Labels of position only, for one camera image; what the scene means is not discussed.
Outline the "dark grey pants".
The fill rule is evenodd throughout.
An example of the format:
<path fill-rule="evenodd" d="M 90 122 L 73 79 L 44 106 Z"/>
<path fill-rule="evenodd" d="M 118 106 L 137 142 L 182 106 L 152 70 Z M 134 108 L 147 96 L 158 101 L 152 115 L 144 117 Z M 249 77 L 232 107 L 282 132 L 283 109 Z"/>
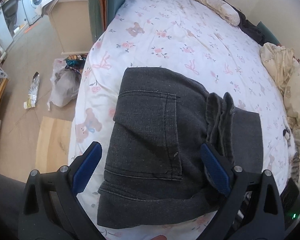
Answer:
<path fill-rule="evenodd" d="M 98 225 L 177 224 L 217 210 L 224 197 L 201 160 L 204 143 L 231 165 L 262 171 L 257 113 L 166 68 L 126 69 L 98 190 Z"/>

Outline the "wooden board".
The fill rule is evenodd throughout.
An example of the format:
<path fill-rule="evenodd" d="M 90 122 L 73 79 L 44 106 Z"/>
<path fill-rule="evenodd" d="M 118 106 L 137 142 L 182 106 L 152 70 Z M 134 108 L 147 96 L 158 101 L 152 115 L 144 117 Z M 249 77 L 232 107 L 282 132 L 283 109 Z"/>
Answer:
<path fill-rule="evenodd" d="M 49 173 L 68 164 L 70 132 L 70 121 L 43 117 L 37 141 L 35 169 L 40 173 Z"/>

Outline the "silver snack wrapper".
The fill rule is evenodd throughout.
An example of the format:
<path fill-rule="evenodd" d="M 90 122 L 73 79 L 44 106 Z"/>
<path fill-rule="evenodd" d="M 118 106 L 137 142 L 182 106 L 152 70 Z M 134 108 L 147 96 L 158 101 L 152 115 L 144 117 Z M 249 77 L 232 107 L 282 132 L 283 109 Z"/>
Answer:
<path fill-rule="evenodd" d="M 36 106 L 39 84 L 40 84 L 40 75 L 38 72 L 35 72 L 29 88 L 27 100 L 23 104 L 24 109 L 31 109 Z"/>

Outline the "white plastic bag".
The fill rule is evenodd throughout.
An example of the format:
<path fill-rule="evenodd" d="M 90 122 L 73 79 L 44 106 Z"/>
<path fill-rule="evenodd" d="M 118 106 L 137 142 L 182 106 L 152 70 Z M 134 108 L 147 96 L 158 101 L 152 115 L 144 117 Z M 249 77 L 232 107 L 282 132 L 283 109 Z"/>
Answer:
<path fill-rule="evenodd" d="M 77 97 L 86 58 L 86 54 L 79 54 L 55 59 L 50 79 L 52 89 L 47 101 L 49 111 L 52 104 L 62 108 Z"/>

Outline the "cream bear print duvet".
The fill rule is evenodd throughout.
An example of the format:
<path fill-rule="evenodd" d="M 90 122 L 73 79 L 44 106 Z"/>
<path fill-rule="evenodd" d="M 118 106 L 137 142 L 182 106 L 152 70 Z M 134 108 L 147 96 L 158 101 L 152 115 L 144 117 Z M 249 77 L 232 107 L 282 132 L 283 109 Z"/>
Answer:
<path fill-rule="evenodd" d="M 260 58 L 283 96 L 287 122 L 300 159 L 300 63 L 295 58 L 293 49 L 269 42 L 260 48 Z"/>

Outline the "dark clothes pile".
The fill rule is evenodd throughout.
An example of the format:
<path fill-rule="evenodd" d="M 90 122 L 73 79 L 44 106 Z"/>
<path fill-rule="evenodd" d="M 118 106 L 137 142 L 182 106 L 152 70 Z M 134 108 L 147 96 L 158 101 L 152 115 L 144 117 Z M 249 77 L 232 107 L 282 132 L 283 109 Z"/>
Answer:
<path fill-rule="evenodd" d="M 272 32 L 262 23 L 259 22 L 258 26 L 252 24 L 238 9 L 229 4 L 239 15 L 240 23 L 238 27 L 247 34 L 250 38 L 252 38 L 259 45 L 263 46 L 265 43 L 269 42 L 280 46 L 281 43 L 278 39 L 272 34 Z"/>

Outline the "beige cabinet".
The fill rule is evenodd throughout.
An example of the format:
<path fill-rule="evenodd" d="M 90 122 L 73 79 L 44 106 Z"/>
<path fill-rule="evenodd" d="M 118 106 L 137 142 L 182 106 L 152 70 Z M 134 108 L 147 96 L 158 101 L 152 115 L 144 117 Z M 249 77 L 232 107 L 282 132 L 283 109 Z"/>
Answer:
<path fill-rule="evenodd" d="M 48 16 L 63 55 L 88 53 L 93 45 L 88 0 L 43 0 L 36 13 Z"/>

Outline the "white floral bed sheet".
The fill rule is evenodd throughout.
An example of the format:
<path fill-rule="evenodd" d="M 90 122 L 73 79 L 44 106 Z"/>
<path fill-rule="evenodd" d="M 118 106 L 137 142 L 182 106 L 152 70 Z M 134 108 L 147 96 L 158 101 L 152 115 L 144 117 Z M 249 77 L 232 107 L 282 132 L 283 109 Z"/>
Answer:
<path fill-rule="evenodd" d="M 230 94 L 237 108 L 257 113 L 263 139 L 262 171 L 270 170 L 278 191 L 284 191 L 289 180 L 283 137 L 288 127 L 286 111 L 259 52 L 260 45 L 241 29 L 193 0 L 124 2 L 89 51 L 73 121 L 74 149 L 69 155 L 74 160 L 93 141 L 102 146 L 101 160 L 78 200 L 103 239 L 196 239 L 216 213 L 177 224 L 124 229 L 98 225 L 98 190 L 128 68 L 166 68 L 197 81 L 209 93 Z"/>

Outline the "cream lace pillow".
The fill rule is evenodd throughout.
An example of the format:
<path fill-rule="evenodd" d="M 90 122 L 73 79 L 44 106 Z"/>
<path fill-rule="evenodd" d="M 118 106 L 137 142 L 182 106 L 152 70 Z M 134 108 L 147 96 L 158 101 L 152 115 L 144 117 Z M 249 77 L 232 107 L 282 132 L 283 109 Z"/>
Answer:
<path fill-rule="evenodd" d="M 217 13 L 223 20 L 230 25 L 237 27 L 241 20 L 238 12 L 227 2 L 223 0 L 194 0 Z"/>

